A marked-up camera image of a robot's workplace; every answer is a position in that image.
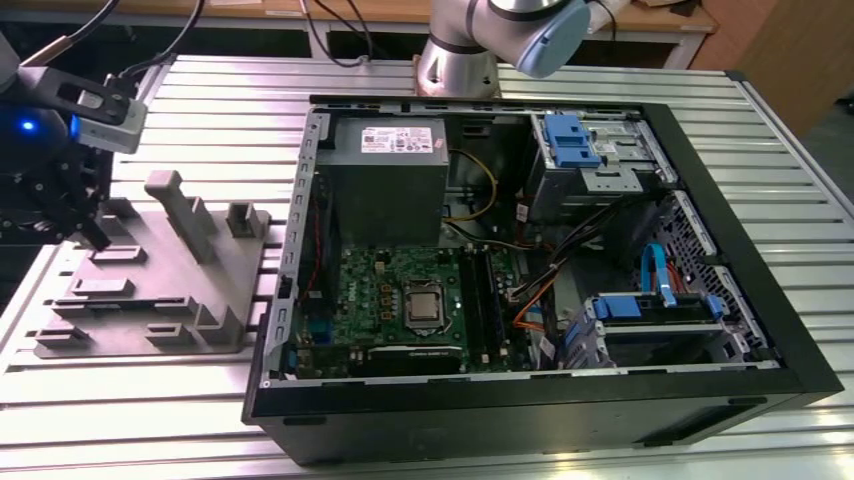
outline metal workbench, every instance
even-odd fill
[[[718,72],[567,68],[547,80],[500,71],[512,98],[667,103],[848,391],[760,417],[683,448],[460,459],[303,470],[240,423],[251,335],[233,355],[40,360],[25,336],[45,321],[42,249],[0,319],[0,477],[847,478],[854,466],[854,208],[748,84]],[[273,227],[256,293],[275,285],[291,179],[309,93],[412,94],[408,62],[344,70],[313,60],[181,57],[149,72],[148,129],[118,156],[113,196],[152,200],[150,169],[174,168],[186,195],[251,200]],[[257,322],[261,303],[253,309]]]

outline wooden table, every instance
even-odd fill
[[[2,0],[0,21],[82,23],[102,2],[104,0]],[[321,40],[325,40],[329,31],[345,30],[345,27],[312,2],[308,3],[317,20]],[[180,26],[193,4],[194,0],[122,0],[105,23]],[[355,20],[345,0],[327,0],[327,5],[345,19]],[[431,9],[428,1],[357,0],[357,6],[372,31],[427,33]],[[305,30],[299,0],[208,0],[198,25]],[[672,69],[688,67],[706,35],[718,27],[702,8],[686,18],[670,13],[666,8],[652,9],[633,3],[620,11],[616,26],[619,41],[675,45],[664,64],[664,68]],[[609,35],[609,26],[605,26],[587,38],[607,40]],[[313,38],[311,43],[312,56],[321,58],[321,49]]]

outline black cable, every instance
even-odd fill
[[[519,245],[513,245],[512,243],[501,242],[500,240],[489,240],[488,238],[477,237],[475,234],[467,232],[459,225],[453,222],[444,223],[456,233],[459,233],[467,240],[475,243],[485,243],[488,245],[497,245],[504,248],[509,248],[511,250],[536,250],[531,247],[521,247]]]
[[[572,251],[580,247],[584,242],[595,238],[600,234],[601,227],[613,219],[616,214],[628,206],[643,201],[655,200],[666,195],[666,191],[652,191],[642,195],[620,197],[607,207],[587,217],[568,233],[555,250],[551,252],[545,261],[547,268],[536,275],[535,279],[525,282],[513,291],[512,296],[519,297],[525,291],[548,281],[557,274],[560,267],[568,260]]]
[[[74,33],[68,35],[68,39],[72,41],[72,43],[78,43],[80,40],[88,37],[94,29],[101,26],[101,23],[104,23],[104,20],[118,6],[118,2],[121,2],[121,0],[109,0],[104,4],[100,12],[97,12],[97,14],[92,17],[92,20],[89,20]]]
[[[347,19],[344,19],[344,17],[341,17],[337,12],[335,10],[332,10],[325,3],[323,3],[321,0],[315,0],[315,3],[317,4],[317,6],[327,11],[327,13],[329,15],[332,15],[339,22],[341,22],[344,24],[344,26],[355,33],[359,35],[359,38],[361,40],[364,40],[364,42],[368,44],[368,61],[373,60],[373,50],[377,50],[379,53],[384,56],[384,57],[389,57],[388,52],[379,46],[373,44],[373,37],[371,35],[371,31],[368,30],[368,26],[367,23],[364,22],[364,19],[361,18],[361,12],[359,12],[359,9],[356,8],[355,3],[352,2],[352,0],[348,1],[349,6],[352,7],[352,11],[356,14],[356,17],[359,18],[359,22],[361,23],[361,28],[363,30],[359,30],[356,27],[353,27],[352,23],[349,23],[347,21]]]
[[[189,30],[194,28],[196,23],[198,23],[198,18],[201,17],[202,11],[204,11],[204,0],[196,0],[196,7],[192,10],[192,14],[189,15],[186,24],[184,25],[181,32],[177,34],[177,37],[174,37],[172,44],[166,47],[166,49],[162,52],[154,55],[154,58],[152,58],[150,60],[145,60],[144,62],[140,62],[136,65],[130,65],[128,68],[125,68],[118,74],[118,78],[129,78],[134,76],[137,73],[148,70],[150,67],[162,64],[168,60],[169,56],[174,53],[177,46],[184,40],[186,33],[189,32]]]
[[[355,62],[343,62],[340,61],[337,58],[335,58],[332,56],[332,54],[329,53],[329,50],[325,48],[324,42],[320,39],[320,34],[317,33],[317,29],[315,28],[315,19],[311,16],[311,12],[308,9],[308,4],[307,4],[308,0],[299,0],[300,6],[303,8],[303,13],[305,14],[305,20],[308,21],[308,29],[311,30],[311,35],[312,37],[315,37],[315,41],[317,42],[317,46],[320,47],[320,50],[323,51],[323,54],[325,55],[325,58],[329,59],[329,61],[337,65],[341,68],[356,68],[359,66],[361,66],[361,64],[364,63],[364,58],[359,58]],[[359,12],[359,9],[356,8],[356,4],[352,3],[352,0],[347,0],[347,3],[349,3],[349,6],[353,10],[353,12],[356,12],[356,17],[359,17],[359,22],[361,22],[361,27],[364,28],[364,32],[365,35],[369,37],[371,33],[368,31],[368,26],[364,23],[364,19],[361,18],[361,13]],[[368,52],[372,52],[372,45],[373,42],[371,41],[369,46],[368,46]]]
[[[611,9],[604,5],[604,3],[601,3],[601,0],[589,0],[591,2],[597,3],[601,8],[604,8],[604,12],[608,14],[608,17],[611,17],[611,45],[616,42],[616,17],[613,17],[613,12],[611,12]]]

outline cpu socket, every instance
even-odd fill
[[[444,294],[433,280],[411,280],[403,285],[403,322],[415,333],[428,334],[444,327]]]

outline sticker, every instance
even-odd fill
[[[417,127],[361,130],[361,153],[432,153],[432,132]]]
[[[521,223],[528,221],[528,206],[527,205],[521,205],[520,203],[516,204],[516,220],[519,220]]]
[[[296,12],[291,10],[267,10],[264,12],[271,17],[301,17],[303,12]]]
[[[555,346],[544,336],[539,339],[539,351],[545,354],[548,360],[555,359]]]
[[[616,147],[609,143],[596,143],[596,153],[601,155],[616,155]]]
[[[263,0],[209,0],[212,6],[223,5],[257,5]]]

